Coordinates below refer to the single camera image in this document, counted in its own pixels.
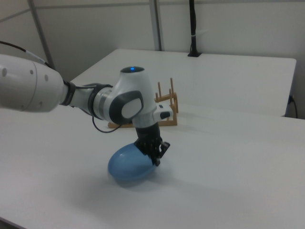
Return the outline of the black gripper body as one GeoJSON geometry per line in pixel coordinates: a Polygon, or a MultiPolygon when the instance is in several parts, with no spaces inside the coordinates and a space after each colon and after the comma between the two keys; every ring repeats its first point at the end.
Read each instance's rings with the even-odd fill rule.
{"type": "Polygon", "coordinates": [[[159,124],[155,123],[145,128],[136,127],[135,130],[138,139],[134,145],[150,159],[161,159],[170,147],[170,143],[161,138],[159,124]]]}

